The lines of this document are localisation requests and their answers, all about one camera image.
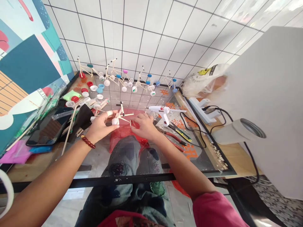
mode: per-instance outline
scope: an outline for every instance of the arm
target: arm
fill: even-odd
[[[90,126],[86,137],[93,144],[119,127],[106,127],[107,118],[105,112]],[[9,212],[0,219],[0,226],[42,226],[63,198],[90,150],[83,140],[76,142],[16,197]]]
[[[140,124],[140,129],[132,127],[137,135],[151,140],[162,151],[171,167],[178,183],[194,201],[203,193],[216,191],[216,187],[198,168],[182,154],[164,134],[160,133],[152,123],[152,116],[139,114],[131,120]]]

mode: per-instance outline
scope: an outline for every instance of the wrist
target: wrist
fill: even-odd
[[[160,132],[157,131],[157,133],[155,133],[154,137],[151,139],[151,141],[156,144],[157,142],[159,142],[159,140],[162,138],[162,137],[165,137],[166,136]]]
[[[95,135],[90,134],[89,132],[87,132],[87,134],[85,135],[85,137],[88,139],[88,141],[90,141],[92,144],[97,143],[100,139],[97,138]]]

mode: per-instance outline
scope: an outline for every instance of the hand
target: hand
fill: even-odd
[[[93,144],[107,136],[109,133],[119,128],[119,125],[106,126],[105,123],[107,120],[111,120],[115,117],[117,110],[113,110],[113,114],[111,116],[107,116],[106,112],[103,112],[100,116],[97,116],[92,125],[89,127],[86,138]]]
[[[161,134],[156,127],[153,125],[153,116],[148,116],[146,113],[140,113],[136,117],[131,118],[131,120],[139,123],[140,128],[136,129],[131,126],[133,133],[141,136],[150,141],[155,141],[159,134]]]

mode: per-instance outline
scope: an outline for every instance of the red shirt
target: red shirt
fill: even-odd
[[[249,227],[220,192],[204,193],[199,196],[193,203],[193,216],[197,227]],[[154,223],[139,213],[115,210],[98,227],[134,226],[134,224]]]

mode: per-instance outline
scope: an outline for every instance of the smartphone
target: smartphone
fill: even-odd
[[[53,107],[45,118],[37,122],[37,127],[26,142],[26,145],[30,147],[49,146],[56,143],[61,136],[70,115],[61,117],[57,120],[53,120],[51,117],[54,114],[60,114],[72,109],[73,108],[71,107]]]

